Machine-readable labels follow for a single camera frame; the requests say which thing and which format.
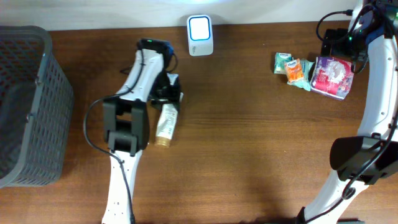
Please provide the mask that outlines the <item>cream tube with gold cap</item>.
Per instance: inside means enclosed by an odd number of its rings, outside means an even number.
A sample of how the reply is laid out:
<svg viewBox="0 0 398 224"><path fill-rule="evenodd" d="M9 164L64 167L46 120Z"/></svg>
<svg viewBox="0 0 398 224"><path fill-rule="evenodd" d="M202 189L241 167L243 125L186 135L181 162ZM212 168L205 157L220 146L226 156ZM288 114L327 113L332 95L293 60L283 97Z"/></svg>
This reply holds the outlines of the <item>cream tube with gold cap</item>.
<svg viewBox="0 0 398 224"><path fill-rule="evenodd" d="M164 104L157 123L155 145L158 147L170 147L177 124L178 111L173 104Z"/></svg>

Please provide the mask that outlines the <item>red purple tissue pack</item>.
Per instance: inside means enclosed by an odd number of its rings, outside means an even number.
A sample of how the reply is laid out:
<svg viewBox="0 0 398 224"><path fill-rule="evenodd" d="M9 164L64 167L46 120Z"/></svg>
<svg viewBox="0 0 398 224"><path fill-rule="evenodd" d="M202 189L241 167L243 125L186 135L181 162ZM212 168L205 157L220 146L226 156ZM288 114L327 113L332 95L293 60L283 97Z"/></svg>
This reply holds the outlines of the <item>red purple tissue pack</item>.
<svg viewBox="0 0 398 224"><path fill-rule="evenodd" d="M317 57L311 90L336 100L344 100L349 93L354 73L352 63L335 57Z"/></svg>

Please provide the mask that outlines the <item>orange tissue packet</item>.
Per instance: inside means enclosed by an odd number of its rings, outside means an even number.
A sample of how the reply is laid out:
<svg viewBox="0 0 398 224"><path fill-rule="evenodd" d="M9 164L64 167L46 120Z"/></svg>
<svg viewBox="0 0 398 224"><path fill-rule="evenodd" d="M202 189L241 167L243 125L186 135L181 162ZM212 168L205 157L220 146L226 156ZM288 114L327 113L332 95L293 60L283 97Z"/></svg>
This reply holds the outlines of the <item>orange tissue packet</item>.
<svg viewBox="0 0 398 224"><path fill-rule="evenodd" d="M284 66L289 84L301 82L304 80L304 74L302 71L300 59L286 62Z"/></svg>

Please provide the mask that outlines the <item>green wet wipes pack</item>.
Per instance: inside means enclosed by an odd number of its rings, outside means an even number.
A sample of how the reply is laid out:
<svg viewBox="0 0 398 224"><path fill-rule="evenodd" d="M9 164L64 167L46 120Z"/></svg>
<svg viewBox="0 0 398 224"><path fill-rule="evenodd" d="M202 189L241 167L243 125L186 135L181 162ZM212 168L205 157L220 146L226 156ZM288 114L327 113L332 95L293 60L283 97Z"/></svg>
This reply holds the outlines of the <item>green wet wipes pack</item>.
<svg viewBox="0 0 398 224"><path fill-rule="evenodd" d="M293 85L299 88L303 88L306 91L310 91L311 87L310 87L310 72L312 71L312 68L314 67L314 62L308 61L307 59L301 58L300 59L300 63L302 66L302 71L304 74L304 80L301 82L296 82L293 84L288 84L289 85Z"/></svg>

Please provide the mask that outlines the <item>teal tissue packet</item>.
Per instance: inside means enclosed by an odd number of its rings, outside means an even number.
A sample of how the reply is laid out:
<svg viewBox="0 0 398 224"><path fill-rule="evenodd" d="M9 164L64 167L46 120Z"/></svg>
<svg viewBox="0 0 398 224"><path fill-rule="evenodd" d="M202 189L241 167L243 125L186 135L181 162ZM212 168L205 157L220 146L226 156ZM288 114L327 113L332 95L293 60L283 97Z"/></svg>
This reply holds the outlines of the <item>teal tissue packet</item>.
<svg viewBox="0 0 398 224"><path fill-rule="evenodd" d="M285 64L292 60L293 60L292 54L277 52L275 54L274 73L285 75L286 74Z"/></svg>

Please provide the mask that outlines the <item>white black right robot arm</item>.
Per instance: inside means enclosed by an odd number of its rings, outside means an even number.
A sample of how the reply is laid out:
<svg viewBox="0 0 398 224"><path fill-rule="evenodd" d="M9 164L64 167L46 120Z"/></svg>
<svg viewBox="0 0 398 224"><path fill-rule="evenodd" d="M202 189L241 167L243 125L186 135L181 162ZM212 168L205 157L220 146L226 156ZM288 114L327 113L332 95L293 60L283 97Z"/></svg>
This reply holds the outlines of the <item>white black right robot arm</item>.
<svg viewBox="0 0 398 224"><path fill-rule="evenodd" d="M330 175L294 223L339 223L361 192L397 172L397 1L359 1L344 14L349 27L319 39L329 54L369 64L366 106L357 135L334 141Z"/></svg>

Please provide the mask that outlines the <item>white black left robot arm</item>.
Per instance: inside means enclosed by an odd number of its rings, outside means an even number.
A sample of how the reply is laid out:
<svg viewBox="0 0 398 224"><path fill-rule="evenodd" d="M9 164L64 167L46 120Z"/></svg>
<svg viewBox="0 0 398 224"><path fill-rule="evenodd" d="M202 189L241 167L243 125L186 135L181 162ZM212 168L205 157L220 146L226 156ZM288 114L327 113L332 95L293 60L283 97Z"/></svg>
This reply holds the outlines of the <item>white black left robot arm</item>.
<svg viewBox="0 0 398 224"><path fill-rule="evenodd" d="M116 97L103 101L104 140L111 176L103 223L134 223L132 197L137 167L149 144L147 107L160 110L160 125L174 128L183 98L179 77L167 70L174 49L164 40L141 39L136 60Z"/></svg>

